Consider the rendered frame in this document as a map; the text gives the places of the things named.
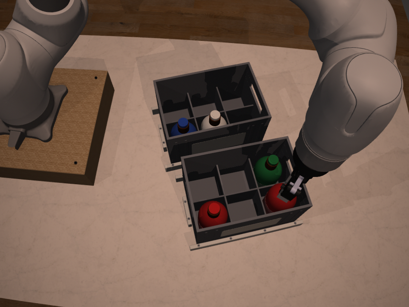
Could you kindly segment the green bottle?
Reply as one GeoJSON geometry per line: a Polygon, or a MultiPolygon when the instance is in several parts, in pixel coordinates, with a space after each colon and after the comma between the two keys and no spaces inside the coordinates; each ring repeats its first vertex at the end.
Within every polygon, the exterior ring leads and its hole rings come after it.
{"type": "Polygon", "coordinates": [[[276,155],[260,158],[253,168],[258,187],[276,184],[282,174],[282,166],[276,155]]]}

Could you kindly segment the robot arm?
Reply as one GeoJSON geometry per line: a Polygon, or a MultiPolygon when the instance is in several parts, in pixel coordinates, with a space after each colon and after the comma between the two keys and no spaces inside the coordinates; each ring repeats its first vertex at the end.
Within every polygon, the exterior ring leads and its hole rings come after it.
{"type": "MultiPolygon", "coordinates": [[[[388,0],[290,1],[308,18],[323,63],[296,152],[308,167],[333,171],[373,142],[400,104],[395,12],[388,0]]],[[[9,135],[9,147],[52,139],[68,89],[49,81],[88,13],[87,0],[16,0],[0,31],[0,135],[9,135]]]]}

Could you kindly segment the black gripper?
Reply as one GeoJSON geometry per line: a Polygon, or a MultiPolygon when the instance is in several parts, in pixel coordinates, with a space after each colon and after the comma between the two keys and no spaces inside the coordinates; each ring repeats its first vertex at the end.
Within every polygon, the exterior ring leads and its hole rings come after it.
{"type": "Polygon", "coordinates": [[[284,184],[281,185],[280,188],[282,190],[277,195],[277,198],[281,199],[284,202],[288,202],[293,200],[296,196],[300,195],[301,192],[301,185],[304,183],[306,184],[309,179],[313,177],[320,177],[328,172],[319,172],[316,171],[308,166],[306,166],[298,157],[296,149],[294,148],[293,151],[293,160],[295,163],[294,170],[287,178],[284,184]]]}

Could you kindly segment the beige bottle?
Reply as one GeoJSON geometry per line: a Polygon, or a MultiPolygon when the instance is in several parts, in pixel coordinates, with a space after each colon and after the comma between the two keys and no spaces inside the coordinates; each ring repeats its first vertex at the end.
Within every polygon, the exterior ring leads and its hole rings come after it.
{"type": "Polygon", "coordinates": [[[201,123],[201,130],[226,125],[225,119],[220,115],[220,112],[213,110],[210,115],[206,116],[201,123]]]}

